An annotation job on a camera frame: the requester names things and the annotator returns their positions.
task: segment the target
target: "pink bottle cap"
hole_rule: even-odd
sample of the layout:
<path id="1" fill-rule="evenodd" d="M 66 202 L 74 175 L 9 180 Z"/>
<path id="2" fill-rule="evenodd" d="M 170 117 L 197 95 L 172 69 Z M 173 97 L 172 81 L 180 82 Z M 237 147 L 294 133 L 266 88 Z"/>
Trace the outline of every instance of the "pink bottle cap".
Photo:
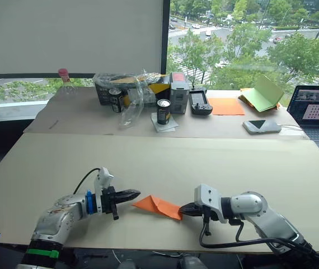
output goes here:
<path id="1" fill-rule="evenodd" d="M 58 74 L 60 77 L 63 77 L 63 76 L 68 76 L 69 72 L 66 68 L 61 68 L 58 70 Z"/>

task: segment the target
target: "plastic bottle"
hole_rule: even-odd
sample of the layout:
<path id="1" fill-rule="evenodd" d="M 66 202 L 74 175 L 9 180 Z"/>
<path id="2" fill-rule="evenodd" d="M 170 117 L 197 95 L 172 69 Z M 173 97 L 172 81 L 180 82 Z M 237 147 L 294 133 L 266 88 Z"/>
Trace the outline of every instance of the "plastic bottle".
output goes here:
<path id="1" fill-rule="evenodd" d="M 61 68 L 58 71 L 59 76 L 63 81 L 63 86 L 58 90 L 61 96 L 73 97 L 76 95 L 76 87 L 74 83 L 70 81 L 69 72 L 66 68 Z"/>

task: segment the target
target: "orange folded paper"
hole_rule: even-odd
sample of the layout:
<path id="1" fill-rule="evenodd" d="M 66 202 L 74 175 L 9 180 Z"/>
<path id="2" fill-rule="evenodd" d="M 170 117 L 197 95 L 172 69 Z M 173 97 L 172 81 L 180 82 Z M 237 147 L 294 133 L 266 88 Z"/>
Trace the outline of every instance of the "orange folded paper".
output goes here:
<path id="1" fill-rule="evenodd" d="M 153 195 L 147 196 L 146 198 L 132 205 L 150 212 L 171 217 L 176 220 L 182 220 L 182 214 L 179 213 L 179 206 L 159 199 Z"/>
<path id="2" fill-rule="evenodd" d="M 244 115 L 244 110 L 235 98 L 208 98 L 213 115 Z"/>

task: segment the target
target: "green tape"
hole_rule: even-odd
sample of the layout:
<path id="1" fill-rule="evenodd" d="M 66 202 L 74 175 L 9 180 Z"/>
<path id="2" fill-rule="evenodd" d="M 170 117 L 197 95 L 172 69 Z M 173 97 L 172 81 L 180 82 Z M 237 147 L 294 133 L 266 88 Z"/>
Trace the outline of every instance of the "green tape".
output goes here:
<path id="1" fill-rule="evenodd" d="M 59 257 L 58 251 L 44 251 L 42 249 L 29 248 L 26 253 L 35 254 L 35 255 L 43 255 L 49 256 L 50 258 L 57 259 Z"/>

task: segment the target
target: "remote controller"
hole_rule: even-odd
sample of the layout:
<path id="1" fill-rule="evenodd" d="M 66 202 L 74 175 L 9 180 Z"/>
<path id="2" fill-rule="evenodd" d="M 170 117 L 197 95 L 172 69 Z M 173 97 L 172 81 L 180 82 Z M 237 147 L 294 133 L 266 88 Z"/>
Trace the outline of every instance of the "remote controller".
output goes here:
<path id="1" fill-rule="evenodd" d="M 209 115 L 213 107 L 208 103 L 204 90 L 189 91 L 191 111 L 195 115 Z"/>

